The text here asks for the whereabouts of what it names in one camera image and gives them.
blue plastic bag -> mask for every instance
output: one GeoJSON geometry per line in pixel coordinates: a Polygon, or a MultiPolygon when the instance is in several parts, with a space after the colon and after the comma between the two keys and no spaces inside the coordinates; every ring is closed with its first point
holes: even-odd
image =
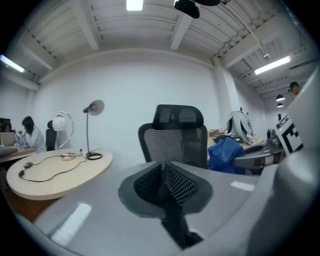
{"type": "Polygon", "coordinates": [[[228,174],[246,174],[244,168],[231,165],[231,161],[245,153],[244,148],[231,138],[221,139],[216,145],[208,148],[208,165],[210,170],[228,174]]]}

lamp base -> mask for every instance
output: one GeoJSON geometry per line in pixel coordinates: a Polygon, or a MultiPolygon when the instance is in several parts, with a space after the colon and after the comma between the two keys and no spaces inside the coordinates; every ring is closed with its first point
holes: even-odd
{"type": "Polygon", "coordinates": [[[88,160],[98,160],[102,158],[102,154],[96,152],[88,152],[85,154],[86,159],[88,160]]]}

chair headrest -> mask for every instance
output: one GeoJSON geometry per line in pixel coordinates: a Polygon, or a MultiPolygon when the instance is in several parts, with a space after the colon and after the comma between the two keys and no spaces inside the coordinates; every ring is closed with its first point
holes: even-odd
{"type": "Polygon", "coordinates": [[[53,129],[53,127],[52,127],[52,120],[48,122],[47,127],[48,127],[49,129],[53,129]]]}
{"type": "Polygon", "coordinates": [[[158,105],[152,128],[155,130],[197,129],[204,125],[199,109],[186,105],[158,105]]]}

desk lamp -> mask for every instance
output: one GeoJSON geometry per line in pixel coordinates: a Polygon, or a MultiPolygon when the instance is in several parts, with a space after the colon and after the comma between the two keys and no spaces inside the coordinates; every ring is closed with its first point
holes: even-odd
{"type": "MultiPolygon", "coordinates": [[[[59,146],[58,149],[61,149],[71,139],[72,135],[74,134],[74,121],[72,120],[71,116],[68,113],[63,112],[63,111],[58,111],[58,114],[52,120],[52,128],[56,132],[62,132],[62,131],[66,130],[66,128],[67,128],[66,119],[61,114],[65,114],[70,118],[71,123],[72,123],[72,131],[71,131],[70,136],[66,139],[66,141],[64,143],[62,143],[59,146]]],[[[60,156],[61,156],[61,159],[63,161],[70,161],[70,160],[73,160],[75,158],[74,155],[65,154],[65,153],[60,154],[60,156]]]]}
{"type": "Polygon", "coordinates": [[[104,102],[100,99],[97,99],[83,110],[83,113],[86,113],[86,145],[88,148],[88,153],[86,153],[85,156],[86,156],[86,159],[88,160],[98,160],[102,158],[102,154],[97,152],[90,152],[89,150],[88,119],[89,119],[89,114],[91,116],[100,115],[104,110],[104,108],[105,108],[104,102]]]}

dark hair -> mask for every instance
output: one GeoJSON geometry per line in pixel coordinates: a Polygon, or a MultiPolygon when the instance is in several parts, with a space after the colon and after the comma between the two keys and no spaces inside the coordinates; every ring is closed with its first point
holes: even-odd
{"type": "Polygon", "coordinates": [[[9,130],[10,130],[10,132],[11,132],[11,130],[12,130],[11,123],[10,123],[10,122],[4,122],[4,123],[2,123],[1,126],[0,126],[0,131],[1,131],[1,133],[6,132],[7,126],[9,126],[9,130]]]}
{"type": "Polygon", "coordinates": [[[294,86],[298,86],[299,87],[299,84],[296,82],[296,81],[292,81],[289,85],[289,88],[292,89],[294,86]]]}
{"type": "Polygon", "coordinates": [[[22,121],[22,125],[24,126],[26,132],[31,135],[34,130],[34,125],[35,125],[31,116],[25,117],[22,121]]]}
{"type": "Polygon", "coordinates": [[[1,133],[4,133],[5,130],[6,130],[6,127],[7,127],[7,124],[6,124],[5,122],[1,123],[0,132],[1,132],[1,133]]]}
{"type": "Polygon", "coordinates": [[[11,131],[11,130],[12,130],[12,125],[11,125],[11,123],[8,122],[6,125],[9,126],[9,129],[10,129],[10,131],[11,131]]]}

